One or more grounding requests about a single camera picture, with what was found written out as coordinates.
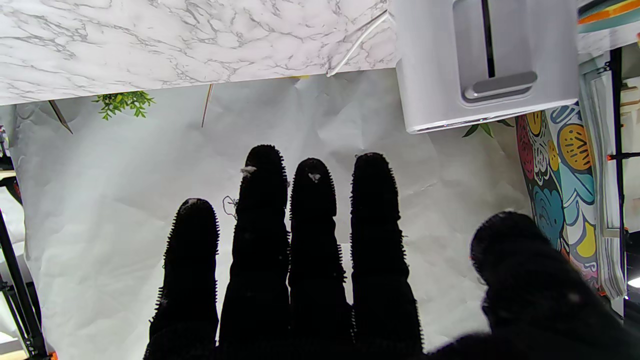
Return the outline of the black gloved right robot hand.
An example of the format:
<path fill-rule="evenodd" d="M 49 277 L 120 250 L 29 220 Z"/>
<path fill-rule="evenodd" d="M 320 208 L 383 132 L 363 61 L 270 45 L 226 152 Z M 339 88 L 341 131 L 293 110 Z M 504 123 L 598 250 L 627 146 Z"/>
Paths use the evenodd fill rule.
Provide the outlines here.
<path fill-rule="evenodd" d="M 239 187 L 230 280 L 217 313 L 217 215 L 199 198 L 174 217 L 146 360 L 637 360 L 625 328 L 533 219 L 488 218 L 470 259 L 486 285 L 489 331 L 423 351 L 400 230 L 398 190 L 381 153 L 352 174 L 353 302 L 335 236 L 326 165 L 308 158 L 288 187 L 281 153 L 254 146 Z"/>

